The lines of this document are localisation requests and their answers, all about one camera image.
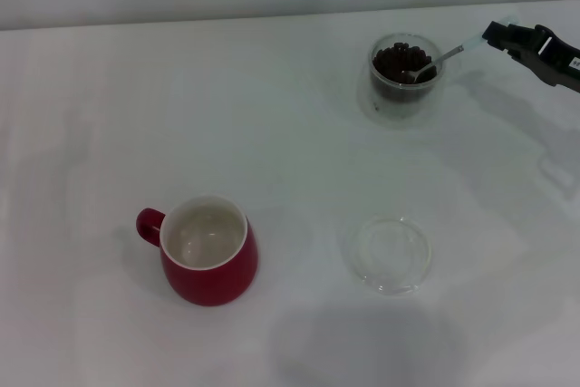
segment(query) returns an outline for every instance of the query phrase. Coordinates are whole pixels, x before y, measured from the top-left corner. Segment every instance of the white tabletop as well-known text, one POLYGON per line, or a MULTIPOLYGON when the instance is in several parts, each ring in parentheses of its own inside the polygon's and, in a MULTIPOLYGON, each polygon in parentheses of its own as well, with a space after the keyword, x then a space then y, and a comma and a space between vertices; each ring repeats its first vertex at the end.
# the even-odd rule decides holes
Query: white tabletop
POLYGON ((448 49, 509 14, 580 46, 578 2, 0 33, 0 384, 577 386, 580 95, 482 46, 416 129, 357 104, 383 34, 448 49), (261 256, 214 308, 134 230, 203 192, 261 256), (343 262, 375 213, 433 246, 414 295, 343 262))

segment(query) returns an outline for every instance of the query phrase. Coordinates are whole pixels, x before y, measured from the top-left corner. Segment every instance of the glass cup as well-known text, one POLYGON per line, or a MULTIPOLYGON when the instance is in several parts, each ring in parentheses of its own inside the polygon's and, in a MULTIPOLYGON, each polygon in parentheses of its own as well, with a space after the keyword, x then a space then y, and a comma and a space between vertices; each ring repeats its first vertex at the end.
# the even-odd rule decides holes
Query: glass cup
POLYGON ((369 69, 373 108, 389 118, 405 119, 417 114, 433 100, 434 90, 445 75, 445 63, 436 66, 437 75, 430 81, 413 85, 391 81, 374 68, 372 60, 380 50, 393 47, 396 43, 407 43, 409 47, 419 46, 432 60, 439 58, 441 51, 427 38, 415 34, 390 34, 372 46, 369 53, 369 69))
POLYGON ((430 270, 431 246, 406 218, 374 216, 347 241, 354 274, 383 295, 415 292, 430 270))

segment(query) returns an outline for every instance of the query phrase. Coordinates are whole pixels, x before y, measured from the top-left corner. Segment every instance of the coffee bean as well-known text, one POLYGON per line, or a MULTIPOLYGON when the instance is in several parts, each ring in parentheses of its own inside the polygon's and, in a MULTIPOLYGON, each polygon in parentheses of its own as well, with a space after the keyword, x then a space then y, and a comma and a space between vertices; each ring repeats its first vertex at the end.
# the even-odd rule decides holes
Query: coffee bean
MULTIPOLYGON (((380 50, 372 59, 372 65, 383 77, 397 83, 413 83, 410 74, 403 71, 417 72, 431 63, 431 57, 427 56, 419 46, 409 47, 407 43, 395 43, 393 47, 380 50)), ((415 83, 430 81, 437 75, 437 67, 433 66, 422 73, 415 83)))

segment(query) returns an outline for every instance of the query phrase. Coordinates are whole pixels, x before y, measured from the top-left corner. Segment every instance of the metal spoon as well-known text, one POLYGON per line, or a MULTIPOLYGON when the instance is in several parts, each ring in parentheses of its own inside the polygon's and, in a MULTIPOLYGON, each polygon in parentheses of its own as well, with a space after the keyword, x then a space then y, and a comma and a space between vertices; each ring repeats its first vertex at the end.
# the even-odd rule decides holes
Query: metal spoon
MULTIPOLYGON (((502 20, 498 20, 498 23, 501 23, 501 24, 507 26, 508 24, 518 24, 519 20, 517 19, 516 16, 510 15, 508 17, 503 18, 502 20)), ((465 43, 458 45, 457 47, 455 47, 452 50, 449 50, 447 53, 443 54, 442 56, 437 58, 432 63, 425 65, 423 68, 421 68, 417 72, 403 71, 402 74, 408 74, 413 79, 413 82, 411 82, 411 84, 413 84, 417 81, 417 78, 421 75, 421 73, 424 73, 425 71, 429 70, 429 68, 431 68, 433 65, 436 65, 438 63, 441 64, 441 63, 443 63, 443 61, 448 60, 451 56, 455 56, 456 54, 459 54, 461 52, 465 52, 466 50, 474 49, 478 45, 485 43, 486 40, 484 40, 481 37, 481 35, 483 35, 483 33, 477 34, 477 35, 469 38, 465 43)))
POLYGON ((411 83, 415 83, 417 81, 417 78, 422 73, 429 70, 429 68, 431 68, 433 65, 436 65, 438 63, 443 63, 443 61, 448 60, 451 56, 455 56, 456 54, 459 54, 459 53, 464 52, 466 50, 470 50, 474 47, 477 47, 478 45, 480 45, 481 43, 483 43, 485 41, 486 40, 481 38, 481 34, 476 35, 473 38, 469 38, 465 43, 458 45, 457 47, 455 47, 452 50, 449 50, 447 53, 443 54, 442 56, 437 58, 435 61, 428 63, 427 65, 425 65, 423 68, 421 68, 417 72, 410 72, 410 71, 405 70, 402 72, 402 74, 406 74, 406 75, 409 75, 410 77, 412 77, 413 82, 411 82, 411 83))

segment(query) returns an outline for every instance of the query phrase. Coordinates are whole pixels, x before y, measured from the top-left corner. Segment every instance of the mug handle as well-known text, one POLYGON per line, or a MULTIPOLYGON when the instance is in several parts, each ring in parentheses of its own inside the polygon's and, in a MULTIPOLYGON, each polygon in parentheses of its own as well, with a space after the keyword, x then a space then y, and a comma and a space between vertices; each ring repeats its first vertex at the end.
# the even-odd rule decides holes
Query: mug handle
POLYGON ((165 214, 154 208, 145 208, 137 216, 137 233, 150 244, 158 247, 160 245, 161 223, 165 214))

